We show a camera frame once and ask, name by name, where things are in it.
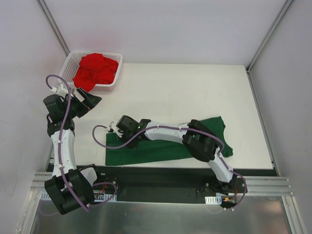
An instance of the white table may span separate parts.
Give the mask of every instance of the white table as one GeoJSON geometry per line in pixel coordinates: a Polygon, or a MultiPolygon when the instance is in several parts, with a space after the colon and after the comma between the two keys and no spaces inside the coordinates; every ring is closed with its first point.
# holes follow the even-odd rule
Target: white table
{"type": "MultiPolygon", "coordinates": [[[[128,115],[166,123],[222,116],[224,137],[234,168],[272,169],[254,98],[242,65],[123,64],[112,93],[93,93],[103,100],[81,119],[75,118],[77,165],[105,165],[105,149],[92,139],[97,124],[108,126],[128,115]]],[[[98,140],[106,143],[104,129],[98,140]]],[[[144,167],[205,168],[194,158],[134,164],[144,167]]]]}

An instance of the white basket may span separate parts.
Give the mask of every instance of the white basket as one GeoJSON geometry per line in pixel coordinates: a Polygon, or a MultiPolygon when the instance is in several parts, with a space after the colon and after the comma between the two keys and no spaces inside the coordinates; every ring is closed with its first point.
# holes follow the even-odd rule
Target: white basket
{"type": "MultiPolygon", "coordinates": [[[[92,51],[72,51],[70,52],[70,54],[67,56],[60,72],[59,72],[59,76],[63,77],[67,82],[69,87],[76,89],[74,82],[73,82],[73,78],[76,75],[76,72],[78,71],[79,68],[79,63],[81,61],[81,58],[92,54],[95,52],[92,51]]],[[[118,68],[115,74],[115,78],[113,83],[111,84],[96,84],[95,87],[92,89],[92,91],[113,91],[115,88],[115,84],[121,69],[121,64],[122,64],[122,55],[121,54],[117,54],[117,53],[103,53],[103,52],[96,52],[98,54],[103,54],[104,57],[113,59],[115,61],[118,62],[118,68]]]]}

